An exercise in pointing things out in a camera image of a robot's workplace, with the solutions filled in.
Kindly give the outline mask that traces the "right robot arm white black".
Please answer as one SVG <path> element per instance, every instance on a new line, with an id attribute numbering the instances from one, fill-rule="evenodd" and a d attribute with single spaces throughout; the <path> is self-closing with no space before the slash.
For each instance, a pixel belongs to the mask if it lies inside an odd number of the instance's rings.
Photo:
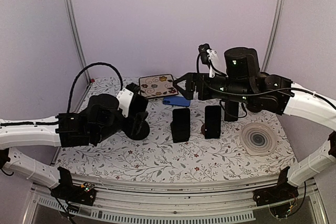
<path id="1" fill-rule="evenodd" d="M 196 62 L 208 65 L 209 73 L 189 72 L 173 81 L 181 95 L 192 100 L 219 99 L 229 121 L 236 121 L 238 106 L 245 104 L 250 111 L 269 111 L 289 115 L 335 130 L 335 101 L 305 89 L 292 80 L 262 72 L 257 51 L 236 47 L 224 52 L 226 73 L 216 70 L 211 63 L 211 49 L 199 47 Z"/>

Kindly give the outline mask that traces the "black gooseneck round-base phone stand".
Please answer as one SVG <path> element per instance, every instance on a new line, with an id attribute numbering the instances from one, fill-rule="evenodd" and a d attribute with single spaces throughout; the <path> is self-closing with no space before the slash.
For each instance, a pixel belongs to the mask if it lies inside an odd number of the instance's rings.
<path id="1" fill-rule="evenodd" d="M 149 134 L 150 134 L 150 126 L 147 121 L 143 121 L 137 129 L 132 129 L 129 132 L 128 138 L 135 141 L 140 141 L 147 138 Z"/>

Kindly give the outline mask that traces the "black wedge phone stand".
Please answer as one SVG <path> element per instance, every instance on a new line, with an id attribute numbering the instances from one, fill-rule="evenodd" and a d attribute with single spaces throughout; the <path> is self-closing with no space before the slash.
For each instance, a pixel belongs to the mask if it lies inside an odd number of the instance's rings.
<path id="1" fill-rule="evenodd" d="M 170 124 L 173 143 L 188 142 L 190 138 L 189 124 Z"/>

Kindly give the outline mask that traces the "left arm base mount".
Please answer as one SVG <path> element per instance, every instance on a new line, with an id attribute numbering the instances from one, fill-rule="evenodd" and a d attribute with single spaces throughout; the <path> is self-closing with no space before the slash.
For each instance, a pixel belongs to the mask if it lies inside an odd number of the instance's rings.
<path id="1" fill-rule="evenodd" d="M 59 185 L 51 189 L 51 195 L 65 200 L 66 203 L 74 202 L 86 206 L 93 206 L 96 199 L 97 191 L 94 184 L 84 183 L 82 185 L 74 185 L 72 176 L 69 170 L 58 167 L 60 178 L 58 179 Z"/>

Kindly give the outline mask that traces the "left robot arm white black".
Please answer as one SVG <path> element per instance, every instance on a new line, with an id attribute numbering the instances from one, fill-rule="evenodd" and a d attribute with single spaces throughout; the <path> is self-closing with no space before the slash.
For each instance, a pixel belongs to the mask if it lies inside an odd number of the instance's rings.
<path id="1" fill-rule="evenodd" d="M 17 147 L 47 145 L 54 147 L 97 146 L 118 132 L 132 140 L 143 140 L 150 132 L 146 121 L 147 98 L 131 91 L 93 95 L 79 113 L 60 113 L 32 122 L 1 120 L 1 167 L 24 175 L 50 189 L 57 188 L 67 200 L 78 195 L 71 174 L 22 154 Z"/>

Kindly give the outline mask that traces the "round wooden base phone stand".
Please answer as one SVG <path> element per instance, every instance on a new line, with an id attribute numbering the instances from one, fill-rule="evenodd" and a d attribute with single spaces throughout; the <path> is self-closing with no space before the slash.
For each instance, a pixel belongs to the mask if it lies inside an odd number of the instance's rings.
<path id="1" fill-rule="evenodd" d="M 202 133 L 203 135 L 205 135 L 205 125 L 204 125 L 204 124 L 201 126 L 201 133 Z"/>

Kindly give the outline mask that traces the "black phone front edge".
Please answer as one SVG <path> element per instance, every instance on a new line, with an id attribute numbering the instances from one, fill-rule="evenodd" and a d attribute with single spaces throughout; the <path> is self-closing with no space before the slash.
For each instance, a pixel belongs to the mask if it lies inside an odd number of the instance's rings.
<path id="1" fill-rule="evenodd" d="M 190 121 L 189 108 L 173 110 L 172 129 L 174 132 L 190 132 Z"/>

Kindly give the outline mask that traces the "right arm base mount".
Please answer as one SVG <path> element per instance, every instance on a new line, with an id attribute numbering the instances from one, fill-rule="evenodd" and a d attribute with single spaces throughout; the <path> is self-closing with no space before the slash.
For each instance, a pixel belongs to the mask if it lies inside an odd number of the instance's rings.
<path id="1" fill-rule="evenodd" d="M 292 186 L 288 183 L 287 175 L 289 168 L 290 167 L 288 166 L 280 172 L 277 183 L 274 186 L 253 191 L 253 200 L 257 206 L 275 204 L 285 200 L 293 200 L 293 203 L 287 205 L 287 209 L 282 206 L 272 207 L 270 211 L 271 214 L 280 219 L 289 217 L 294 213 L 294 205 L 299 196 L 298 186 Z"/>

